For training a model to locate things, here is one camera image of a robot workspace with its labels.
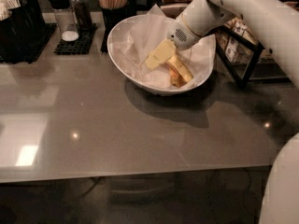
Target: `white bowl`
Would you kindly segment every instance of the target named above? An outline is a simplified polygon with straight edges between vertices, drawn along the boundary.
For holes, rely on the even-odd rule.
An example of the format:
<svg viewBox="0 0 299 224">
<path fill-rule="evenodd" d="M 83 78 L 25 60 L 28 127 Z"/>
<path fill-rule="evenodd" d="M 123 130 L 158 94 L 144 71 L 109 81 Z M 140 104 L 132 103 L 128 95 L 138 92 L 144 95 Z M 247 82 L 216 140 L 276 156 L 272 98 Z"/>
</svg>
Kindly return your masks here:
<svg viewBox="0 0 299 224">
<path fill-rule="evenodd" d="M 188 83 L 187 85 L 181 88 L 171 86 L 170 84 L 167 87 L 165 86 L 159 87 L 159 84 L 156 85 L 154 80 L 153 82 L 144 82 L 143 77 L 132 75 L 133 73 L 132 69 L 135 69 L 137 73 L 138 72 L 140 73 L 141 65 L 139 62 L 132 65 L 132 61 L 130 62 L 127 61 L 129 59 L 129 56 L 123 55 L 120 58 L 121 49 L 120 49 L 120 45 L 117 44 L 123 44 L 124 46 L 126 46 L 126 44 L 130 42 L 132 45 L 132 42 L 134 43 L 134 40 L 132 41 L 132 37 L 131 37 L 131 34 L 134 31 L 134 29 L 132 28 L 139 21 L 144 20 L 146 16 L 148 15 L 137 15 L 125 19 L 119 22 L 109 33 L 107 38 L 107 49 L 108 49 L 109 56 L 112 62 L 116 65 L 116 67 L 128 79 L 130 79 L 133 83 L 135 83 L 136 86 L 144 89 L 145 91 L 149 91 L 153 94 L 159 94 L 162 96 L 169 96 L 169 95 L 183 93 L 195 89 L 200 85 L 202 85 L 211 75 L 214 66 L 214 56 L 215 56 L 215 48 L 216 48 L 214 35 L 201 39 L 200 42 L 198 43 L 198 46 L 197 44 L 193 46 L 194 55 L 190 55 L 190 61 L 192 61 L 193 67 L 196 66 L 196 69 L 194 71 L 192 70 L 192 67 L 189 67 L 192 71 L 192 74 L 194 75 L 194 79 L 189 82 L 191 84 Z M 166 23 L 172 21 L 172 19 L 167 17 L 164 17 L 164 19 Z M 141 26 L 141 28 L 140 26 L 138 27 L 138 29 L 150 29 L 150 28 L 151 26 Z M 146 33 L 148 31 L 138 31 L 139 34 L 143 34 L 143 32 Z"/>
</svg>

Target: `black tray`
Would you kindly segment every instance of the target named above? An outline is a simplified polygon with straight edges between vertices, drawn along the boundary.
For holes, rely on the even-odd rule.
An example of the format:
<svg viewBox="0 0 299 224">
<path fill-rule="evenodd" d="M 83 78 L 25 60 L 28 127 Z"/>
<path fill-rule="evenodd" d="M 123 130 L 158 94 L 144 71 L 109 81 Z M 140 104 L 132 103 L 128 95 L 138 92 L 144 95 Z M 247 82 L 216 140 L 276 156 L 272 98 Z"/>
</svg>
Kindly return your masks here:
<svg viewBox="0 0 299 224">
<path fill-rule="evenodd" d="M 16 56 L 17 58 L 14 61 L 6 61 L 3 57 L 0 56 L 0 63 L 19 63 L 19 62 L 33 63 L 37 61 L 41 52 L 49 42 L 56 27 L 57 27 L 56 23 L 46 23 L 43 28 L 41 28 L 39 31 L 36 31 L 37 33 L 39 33 L 40 38 L 28 44 L 28 48 L 31 50 L 30 54 L 26 54 L 18 57 Z"/>
<path fill-rule="evenodd" d="M 73 42 L 66 42 L 60 40 L 54 53 L 56 55 L 84 55 L 90 51 L 91 44 L 93 42 L 96 25 L 93 24 L 93 28 L 89 31 L 79 30 L 79 38 Z"/>
</svg>

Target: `gray countertop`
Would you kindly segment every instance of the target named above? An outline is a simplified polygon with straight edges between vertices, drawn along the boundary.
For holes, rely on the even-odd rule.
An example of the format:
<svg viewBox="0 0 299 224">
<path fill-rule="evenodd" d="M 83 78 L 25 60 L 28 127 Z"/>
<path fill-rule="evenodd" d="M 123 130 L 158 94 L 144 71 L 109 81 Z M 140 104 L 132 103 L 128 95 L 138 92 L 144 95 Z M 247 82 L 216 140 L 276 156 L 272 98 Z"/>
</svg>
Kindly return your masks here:
<svg viewBox="0 0 299 224">
<path fill-rule="evenodd" d="M 100 52 L 0 66 L 0 182 L 271 165 L 299 132 L 291 84 L 240 90 L 219 59 L 201 87 L 171 97 L 135 86 Z M 46 15 L 46 21 L 52 16 Z"/>
</svg>

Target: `bread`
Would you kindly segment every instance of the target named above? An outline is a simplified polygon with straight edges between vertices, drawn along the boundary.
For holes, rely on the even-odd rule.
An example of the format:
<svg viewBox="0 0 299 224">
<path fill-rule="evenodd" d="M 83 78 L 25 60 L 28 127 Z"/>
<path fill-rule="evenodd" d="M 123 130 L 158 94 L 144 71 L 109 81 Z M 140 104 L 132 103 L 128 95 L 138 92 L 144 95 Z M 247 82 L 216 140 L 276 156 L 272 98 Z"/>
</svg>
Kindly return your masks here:
<svg viewBox="0 0 299 224">
<path fill-rule="evenodd" d="M 168 65 L 168 67 L 171 85 L 179 88 L 186 84 L 177 70 L 175 70 L 171 65 Z"/>
<path fill-rule="evenodd" d="M 182 77 L 183 81 L 188 83 L 193 79 L 193 75 L 188 67 L 178 58 L 177 55 L 173 55 L 167 63 L 175 69 Z"/>
</svg>

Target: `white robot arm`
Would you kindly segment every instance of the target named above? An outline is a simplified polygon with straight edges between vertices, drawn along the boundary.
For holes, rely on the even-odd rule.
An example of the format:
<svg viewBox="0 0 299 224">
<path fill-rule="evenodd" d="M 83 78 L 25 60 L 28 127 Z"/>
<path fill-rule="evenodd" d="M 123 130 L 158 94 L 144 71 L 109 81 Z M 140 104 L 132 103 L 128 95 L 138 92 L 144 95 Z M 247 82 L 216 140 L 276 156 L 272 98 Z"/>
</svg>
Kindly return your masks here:
<svg viewBox="0 0 299 224">
<path fill-rule="evenodd" d="M 278 0 L 193 0 L 168 32 L 187 49 L 233 16 L 241 18 L 299 88 L 299 12 Z"/>
</svg>

